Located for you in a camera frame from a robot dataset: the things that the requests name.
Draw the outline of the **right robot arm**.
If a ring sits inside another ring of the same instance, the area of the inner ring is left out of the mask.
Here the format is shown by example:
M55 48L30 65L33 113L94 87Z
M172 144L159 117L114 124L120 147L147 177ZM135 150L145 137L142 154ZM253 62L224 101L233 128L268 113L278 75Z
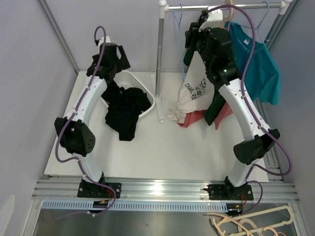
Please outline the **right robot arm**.
M229 32L220 27L223 8L239 10L249 17L243 9L231 4L208 7L186 31L185 48L189 53L198 52L207 79L229 104L243 133L244 141L233 147L237 160L223 184L226 197L235 199L246 192L251 171L273 147L280 133L270 129L247 93L245 74L237 68Z

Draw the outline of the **black t shirt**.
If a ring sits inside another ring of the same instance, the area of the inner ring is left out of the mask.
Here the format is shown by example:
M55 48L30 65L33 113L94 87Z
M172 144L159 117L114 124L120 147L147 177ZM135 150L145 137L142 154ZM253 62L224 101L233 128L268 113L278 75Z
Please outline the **black t shirt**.
M105 123L118 132L120 141L131 141L135 137L140 112L119 92L114 81L108 85L101 98L109 103Z

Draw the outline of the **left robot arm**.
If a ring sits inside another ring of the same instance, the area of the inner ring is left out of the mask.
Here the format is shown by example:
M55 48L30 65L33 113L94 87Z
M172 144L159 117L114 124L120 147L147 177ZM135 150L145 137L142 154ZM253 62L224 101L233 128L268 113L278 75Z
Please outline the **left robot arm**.
M60 163L75 160L83 180L90 182L89 192L95 197L101 197L105 194L106 185L100 181L103 172L92 157L96 137L90 130L89 123L101 95L116 74L130 68L130 64L123 46L111 42L100 43L99 54L93 56L93 60L75 104L63 118L55 119L58 137L55 156Z

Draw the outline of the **beige wooden hanger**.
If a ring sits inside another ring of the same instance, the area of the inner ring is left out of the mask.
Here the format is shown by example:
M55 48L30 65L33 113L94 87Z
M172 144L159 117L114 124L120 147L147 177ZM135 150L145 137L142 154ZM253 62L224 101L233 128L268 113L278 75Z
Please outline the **beige wooden hanger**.
M224 3L228 4L228 5L234 5L233 0L225 0ZM234 17L234 13L235 13L235 9L233 7L229 8L228 15L223 17L223 20L219 24L219 28L223 29L223 25L225 22L229 22L229 21L232 22L232 19Z

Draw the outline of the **green and grey raglan shirt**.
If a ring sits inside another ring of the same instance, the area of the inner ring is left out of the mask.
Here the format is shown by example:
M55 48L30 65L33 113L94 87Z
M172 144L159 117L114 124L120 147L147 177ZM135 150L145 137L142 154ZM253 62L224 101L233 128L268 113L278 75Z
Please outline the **green and grey raglan shirt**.
M215 94L214 85L208 80L205 65L195 51L188 67L185 80L179 89L176 105L169 108L167 119L187 128L204 118Z

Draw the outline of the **pink t shirt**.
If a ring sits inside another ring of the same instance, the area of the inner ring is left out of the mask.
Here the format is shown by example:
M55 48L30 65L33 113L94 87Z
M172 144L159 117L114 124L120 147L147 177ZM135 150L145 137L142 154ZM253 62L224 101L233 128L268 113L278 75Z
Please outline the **pink t shirt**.
M178 123L179 126L187 128L191 124L204 119L208 126L215 125L218 130L222 120L233 114L232 109L227 102L213 102L207 110L194 111L186 114L183 123Z

